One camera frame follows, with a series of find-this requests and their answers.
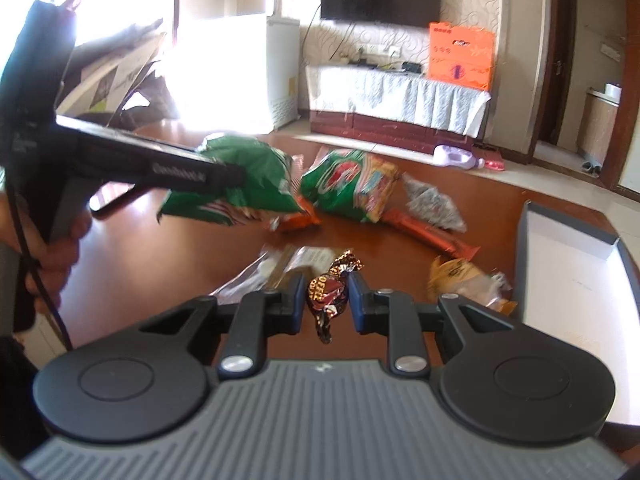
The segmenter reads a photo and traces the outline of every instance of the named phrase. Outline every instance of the wall outlet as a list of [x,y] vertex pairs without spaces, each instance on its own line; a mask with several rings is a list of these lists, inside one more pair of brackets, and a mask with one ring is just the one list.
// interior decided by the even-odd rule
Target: wall outlet
[[361,48],[363,54],[368,56],[389,56],[391,59],[399,59],[401,55],[399,45],[364,43]]
[[397,45],[391,45],[389,46],[387,54],[391,59],[399,59],[400,56],[402,55],[402,47]]
[[364,54],[377,55],[378,54],[378,46],[372,43],[365,43],[362,46],[362,50]]

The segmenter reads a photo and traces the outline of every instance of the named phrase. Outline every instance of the metal pin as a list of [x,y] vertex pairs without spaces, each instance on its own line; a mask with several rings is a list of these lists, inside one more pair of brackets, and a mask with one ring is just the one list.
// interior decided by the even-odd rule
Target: metal pin
[[222,369],[232,374],[245,372],[253,365],[254,360],[246,355],[230,355],[220,362]]
[[427,360],[417,355],[404,355],[396,359],[396,368],[401,372],[421,372],[427,367]]

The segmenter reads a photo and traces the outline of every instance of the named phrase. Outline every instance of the patterned wallpaper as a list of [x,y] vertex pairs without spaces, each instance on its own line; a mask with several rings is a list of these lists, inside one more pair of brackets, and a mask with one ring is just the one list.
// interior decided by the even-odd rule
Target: patterned wallpaper
[[[320,0],[281,0],[283,16],[300,20],[302,41]],[[440,17],[444,22],[455,25],[476,25],[498,33],[500,23],[501,0],[442,0]],[[319,20],[319,14],[313,21],[306,38],[303,60],[318,64],[327,62],[348,28],[347,23],[334,23]],[[334,59],[354,56],[363,43],[394,44],[401,47],[401,59],[420,62],[427,65],[429,58],[429,33],[427,30],[391,25],[358,24],[344,41]],[[308,95],[304,64],[300,73],[300,107],[308,108]]]

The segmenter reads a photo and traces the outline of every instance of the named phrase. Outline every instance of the pink object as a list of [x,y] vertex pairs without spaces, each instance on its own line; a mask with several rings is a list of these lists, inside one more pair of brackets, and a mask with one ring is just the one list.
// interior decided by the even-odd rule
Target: pink object
[[484,158],[475,158],[474,154],[467,150],[445,144],[436,146],[433,150],[433,163],[436,166],[455,166],[463,170],[484,168]]
[[501,160],[486,160],[484,167],[488,170],[504,171],[504,162]]

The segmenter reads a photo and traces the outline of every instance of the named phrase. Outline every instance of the doorway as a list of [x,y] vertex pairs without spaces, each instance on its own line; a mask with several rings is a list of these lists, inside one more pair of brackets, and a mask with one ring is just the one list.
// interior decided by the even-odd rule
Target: doorway
[[628,0],[551,0],[530,162],[601,185],[626,74],[627,6]]
[[551,30],[554,40],[549,92],[543,106],[542,126],[538,140],[548,144],[558,144],[562,118],[569,93],[569,82],[574,65],[575,22],[578,0],[556,0]]

